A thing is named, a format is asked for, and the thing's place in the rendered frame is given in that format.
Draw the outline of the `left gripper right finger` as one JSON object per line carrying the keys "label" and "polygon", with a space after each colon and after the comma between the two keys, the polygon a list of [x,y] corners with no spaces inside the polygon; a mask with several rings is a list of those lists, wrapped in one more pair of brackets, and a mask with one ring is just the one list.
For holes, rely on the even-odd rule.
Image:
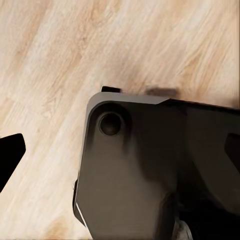
{"label": "left gripper right finger", "polygon": [[228,133],[224,151],[240,173],[240,135]]}

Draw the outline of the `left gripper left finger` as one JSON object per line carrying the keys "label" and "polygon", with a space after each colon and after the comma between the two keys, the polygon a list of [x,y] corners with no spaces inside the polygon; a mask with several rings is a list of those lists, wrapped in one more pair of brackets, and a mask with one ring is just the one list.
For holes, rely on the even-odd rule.
{"label": "left gripper left finger", "polygon": [[22,133],[0,138],[0,193],[26,153]]}

